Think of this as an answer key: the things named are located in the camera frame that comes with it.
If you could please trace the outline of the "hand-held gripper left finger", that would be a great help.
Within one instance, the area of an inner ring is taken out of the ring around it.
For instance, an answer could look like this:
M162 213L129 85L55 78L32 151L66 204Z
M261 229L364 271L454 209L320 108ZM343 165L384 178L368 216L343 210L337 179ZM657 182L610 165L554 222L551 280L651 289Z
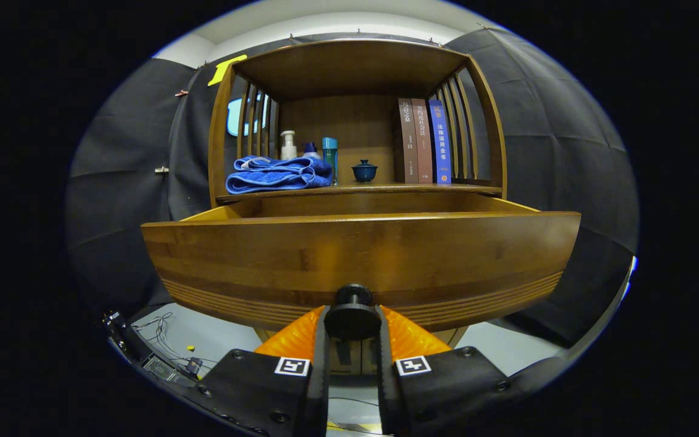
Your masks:
M327 313L327 305L309 311L258 351L229 351L186 390L186 402L216 420L220 436L324 436Z

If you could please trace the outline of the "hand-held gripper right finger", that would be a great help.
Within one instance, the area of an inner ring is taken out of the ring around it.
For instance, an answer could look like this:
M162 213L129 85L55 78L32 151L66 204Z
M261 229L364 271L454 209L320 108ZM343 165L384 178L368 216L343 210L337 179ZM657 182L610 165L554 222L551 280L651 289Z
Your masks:
M475 347L450 348L394 310L377 305L378 401L383 431L396 436L464 435L526 396Z

